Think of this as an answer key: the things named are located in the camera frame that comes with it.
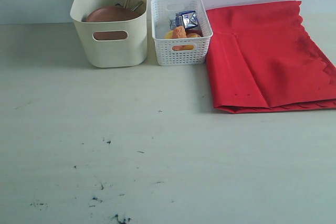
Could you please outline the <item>yellow cheese wedge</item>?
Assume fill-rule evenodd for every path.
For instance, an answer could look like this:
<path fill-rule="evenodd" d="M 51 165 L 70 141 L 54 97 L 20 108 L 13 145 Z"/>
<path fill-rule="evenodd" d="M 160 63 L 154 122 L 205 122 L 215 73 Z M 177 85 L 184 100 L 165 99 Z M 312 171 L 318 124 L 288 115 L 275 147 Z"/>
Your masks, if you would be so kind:
<path fill-rule="evenodd" d="M 183 45 L 181 50 L 193 50 L 194 45 Z"/>

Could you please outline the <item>yellow lemon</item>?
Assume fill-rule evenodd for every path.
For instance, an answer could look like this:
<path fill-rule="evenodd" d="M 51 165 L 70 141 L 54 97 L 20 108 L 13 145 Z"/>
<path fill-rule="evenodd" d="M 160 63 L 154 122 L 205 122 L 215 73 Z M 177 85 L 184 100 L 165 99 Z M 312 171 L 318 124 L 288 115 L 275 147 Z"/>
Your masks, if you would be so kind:
<path fill-rule="evenodd" d="M 164 39 L 172 39 L 172 38 L 173 38 L 173 31 L 170 30 L 165 34 Z"/>

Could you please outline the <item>fried chicken nugget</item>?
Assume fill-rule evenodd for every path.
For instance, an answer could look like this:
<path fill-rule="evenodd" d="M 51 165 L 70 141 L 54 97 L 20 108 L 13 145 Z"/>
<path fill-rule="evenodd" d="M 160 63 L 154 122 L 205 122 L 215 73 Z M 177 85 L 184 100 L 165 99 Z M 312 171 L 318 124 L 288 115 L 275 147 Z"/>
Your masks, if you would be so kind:
<path fill-rule="evenodd" d="M 185 28 L 183 26 L 175 27 L 173 32 L 172 32 L 172 38 L 173 39 L 185 39 L 185 38 L 187 38 Z M 183 50 L 183 46 L 182 45 L 173 46 L 172 49 L 174 51 L 181 51 L 181 50 Z"/>

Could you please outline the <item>red sausage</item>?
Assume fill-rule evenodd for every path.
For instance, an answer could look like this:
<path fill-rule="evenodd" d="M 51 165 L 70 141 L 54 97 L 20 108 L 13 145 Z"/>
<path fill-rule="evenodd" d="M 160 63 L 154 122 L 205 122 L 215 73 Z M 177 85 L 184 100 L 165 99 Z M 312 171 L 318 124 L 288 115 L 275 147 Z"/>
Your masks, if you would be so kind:
<path fill-rule="evenodd" d="M 197 29 L 186 30 L 186 34 L 189 34 L 189 33 L 198 33 L 199 35 L 201 35 L 201 37 L 203 36 L 202 31 L 197 30 Z"/>

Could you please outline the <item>blue white milk carton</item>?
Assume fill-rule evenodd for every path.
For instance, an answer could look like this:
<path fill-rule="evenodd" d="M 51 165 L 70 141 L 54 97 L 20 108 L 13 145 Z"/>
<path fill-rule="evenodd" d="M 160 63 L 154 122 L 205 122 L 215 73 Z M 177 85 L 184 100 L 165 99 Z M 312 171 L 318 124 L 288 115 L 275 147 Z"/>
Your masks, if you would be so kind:
<path fill-rule="evenodd" d="M 175 14 L 175 17 L 170 20 L 170 28 L 182 26 L 186 30 L 198 27 L 197 12 L 195 10 L 185 10 Z"/>

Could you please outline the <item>metal butter knife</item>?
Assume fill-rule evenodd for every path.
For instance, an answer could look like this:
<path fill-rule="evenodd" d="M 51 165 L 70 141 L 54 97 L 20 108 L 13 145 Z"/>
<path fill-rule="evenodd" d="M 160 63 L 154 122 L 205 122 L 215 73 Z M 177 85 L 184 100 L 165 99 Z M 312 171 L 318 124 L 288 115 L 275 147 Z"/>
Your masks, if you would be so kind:
<path fill-rule="evenodd" d="M 144 1 L 138 1 L 135 6 L 130 8 L 130 11 L 135 12 L 137 9 L 139 9 L 144 4 Z"/>

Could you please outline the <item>red scalloped tablecloth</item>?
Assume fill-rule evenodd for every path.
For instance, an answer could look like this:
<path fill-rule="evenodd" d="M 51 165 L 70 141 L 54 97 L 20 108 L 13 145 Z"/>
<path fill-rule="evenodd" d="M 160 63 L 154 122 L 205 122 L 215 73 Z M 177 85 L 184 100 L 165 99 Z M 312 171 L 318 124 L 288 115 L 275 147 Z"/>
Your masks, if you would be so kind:
<path fill-rule="evenodd" d="M 207 11 L 216 109 L 232 114 L 335 108 L 335 66 L 302 25 L 301 1 Z"/>

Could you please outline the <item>brown round plate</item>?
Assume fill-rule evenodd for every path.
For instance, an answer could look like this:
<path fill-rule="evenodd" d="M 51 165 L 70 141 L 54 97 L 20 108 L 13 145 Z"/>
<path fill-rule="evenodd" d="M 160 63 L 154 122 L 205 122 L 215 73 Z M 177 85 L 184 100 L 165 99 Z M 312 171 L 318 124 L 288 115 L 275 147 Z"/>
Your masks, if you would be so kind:
<path fill-rule="evenodd" d="M 140 15 L 130 9 L 120 6 L 106 6 L 93 11 L 86 22 L 120 22 L 138 18 Z M 96 40 L 124 40 L 127 38 L 125 31 L 99 31 L 93 33 Z"/>

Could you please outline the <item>white perforated plastic basket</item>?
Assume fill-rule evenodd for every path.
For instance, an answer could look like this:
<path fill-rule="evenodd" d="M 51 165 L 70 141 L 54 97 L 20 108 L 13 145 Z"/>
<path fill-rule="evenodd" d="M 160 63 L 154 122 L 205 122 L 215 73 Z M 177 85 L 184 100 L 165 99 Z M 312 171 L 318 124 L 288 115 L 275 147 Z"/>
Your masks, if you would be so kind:
<path fill-rule="evenodd" d="M 200 38 L 164 39 L 172 30 L 170 20 L 175 14 L 185 10 L 197 12 Z M 201 64 L 205 61 L 209 43 L 213 35 L 202 0 L 151 0 L 152 37 L 154 39 L 157 62 L 160 66 Z M 174 51 L 173 46 L 194 45 L 193 50 Z"/>

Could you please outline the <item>cream plastic storage bin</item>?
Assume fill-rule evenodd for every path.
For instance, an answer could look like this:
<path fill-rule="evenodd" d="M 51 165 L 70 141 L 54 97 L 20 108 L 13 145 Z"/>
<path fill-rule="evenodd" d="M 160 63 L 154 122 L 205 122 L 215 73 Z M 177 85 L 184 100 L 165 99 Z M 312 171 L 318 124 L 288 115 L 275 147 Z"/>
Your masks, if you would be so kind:
<path fill-rule="evenodd" d="M 86 22 L 96 9 L 106 6 L 132 8 L 138 1 L 144 4 L 137 9 L 138 18 L 120 22 Z M 70 16 L 80 38 L 88 61 L 99 68 L 130 67 L 142 63 L 147 57 L 147 0 L 74 0 Z M 124 40 L 96 40 L 99 31 L 125 31 Z"/>

